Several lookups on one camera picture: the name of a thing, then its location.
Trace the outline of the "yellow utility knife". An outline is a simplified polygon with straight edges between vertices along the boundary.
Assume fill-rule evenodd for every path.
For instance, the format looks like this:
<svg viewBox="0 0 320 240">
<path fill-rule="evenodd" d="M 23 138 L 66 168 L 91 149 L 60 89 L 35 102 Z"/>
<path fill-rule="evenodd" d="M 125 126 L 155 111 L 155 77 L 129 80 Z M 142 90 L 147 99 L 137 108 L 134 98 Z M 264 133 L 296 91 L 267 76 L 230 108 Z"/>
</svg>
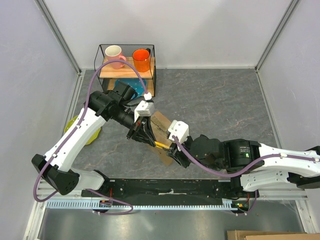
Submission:
<svg viewBox="0 0 320 240">
<path fill-rule="evenodd" d="M 164 143 L 161 143 L 161 142 L 158 142 L 158 141 L 155 141 L 154 143 L 155 143 L 155 146 L 157 148 L 163 149 L 165 151 L 168 151 L 170 149 L 170 146 L 168 146 L 168 145 L 166 145 Z"/>
</svg>

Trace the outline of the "brown cardboard express box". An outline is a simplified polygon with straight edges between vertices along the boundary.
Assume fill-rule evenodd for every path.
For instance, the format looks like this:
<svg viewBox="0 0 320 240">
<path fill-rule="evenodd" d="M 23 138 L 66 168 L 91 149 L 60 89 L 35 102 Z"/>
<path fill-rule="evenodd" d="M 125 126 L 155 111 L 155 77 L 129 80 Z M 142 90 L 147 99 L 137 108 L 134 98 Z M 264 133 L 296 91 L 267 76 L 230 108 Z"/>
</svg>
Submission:
<svg viewBox="0 0 320 240">
<path fill-rule="evenodd" d="M 160 111 L 156 111 L 151 116 L 151 128 L 156 138 L 156 141 L 168 147 L 170 147 L 170 145 L 172 144 L 172 141 L 168 140 L 167 134 L 167 130 L 171 123 L 172 122 L 169 119 L 167 119 L 167 117 L 164 116 Z M 167 156 L 167 149 L 151 146 L 149 147 L 149 149 L 152 150 L 154 154 L 156 154 L 156 156 L 161 160 L 161 162 L 164 165 L 170 166 L 173 163 L 174 160 Z"/>
</svg>

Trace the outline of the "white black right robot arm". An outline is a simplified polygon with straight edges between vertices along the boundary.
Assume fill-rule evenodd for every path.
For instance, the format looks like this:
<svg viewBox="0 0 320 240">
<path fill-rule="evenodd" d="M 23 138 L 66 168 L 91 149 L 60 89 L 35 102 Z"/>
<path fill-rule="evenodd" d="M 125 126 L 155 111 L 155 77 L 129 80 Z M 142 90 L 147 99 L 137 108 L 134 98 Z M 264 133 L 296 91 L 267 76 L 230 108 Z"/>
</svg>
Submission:
<svg viewBox="0 0 320 240">
<path fill-rule="evenodd" d="M 219 141 L 200 135 L 180 140 L 170 135 L 169 155 L 181 166 L 191 163 L 204 171 L 229 178 L 235 197 L 277 184 L 294 184 L 302 190 L 320 187 L 320 148 L 294 151 L 271 147 L 257 141 Z"/>
</svg>

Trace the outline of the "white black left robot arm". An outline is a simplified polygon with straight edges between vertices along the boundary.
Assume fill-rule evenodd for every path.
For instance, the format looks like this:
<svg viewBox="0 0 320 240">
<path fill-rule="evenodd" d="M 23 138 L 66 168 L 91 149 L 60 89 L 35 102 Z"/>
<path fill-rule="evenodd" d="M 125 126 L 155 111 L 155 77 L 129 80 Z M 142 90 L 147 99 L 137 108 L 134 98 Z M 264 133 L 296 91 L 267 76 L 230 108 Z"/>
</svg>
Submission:
<svg viewBox="0 0 320 240">
<path fill-rule="evenodd" d="M 63 196 L 75 189 L 87 188 L 99 197 L 106 196 L 110 185 L 103 174 L 76 170 L 72 164 L 90 137 L 108 120 L 128 128 L 128 139 L 155 147 L 156 138 L 151 127 L 154 112 L 152 94 L 145 93 L 138 106 L 131 110 L 128 104 L 136 94 L 122 81 L 107 93 L 98 90 L 91 93 L 78 118 L 58 143 L 44 155 L 36 154 L 32 158 L 40 177 Z"/>
</svg>

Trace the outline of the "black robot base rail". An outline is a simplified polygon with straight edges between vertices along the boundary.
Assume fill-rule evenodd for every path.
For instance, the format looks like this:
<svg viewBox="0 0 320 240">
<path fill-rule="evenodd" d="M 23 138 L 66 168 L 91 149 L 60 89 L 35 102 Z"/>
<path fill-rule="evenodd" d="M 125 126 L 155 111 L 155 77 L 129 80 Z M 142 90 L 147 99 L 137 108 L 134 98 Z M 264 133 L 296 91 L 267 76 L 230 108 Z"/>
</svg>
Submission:
<svg viewBox="0 0 320 240">
<path fill-rule="evenodd" d="M 108 179 L 98 193 L 133 206 L 220 205 L 223 199 L 258 198 L 257 190 L 246 192 L 239 180 L 217 179 Z"/>
</svg>

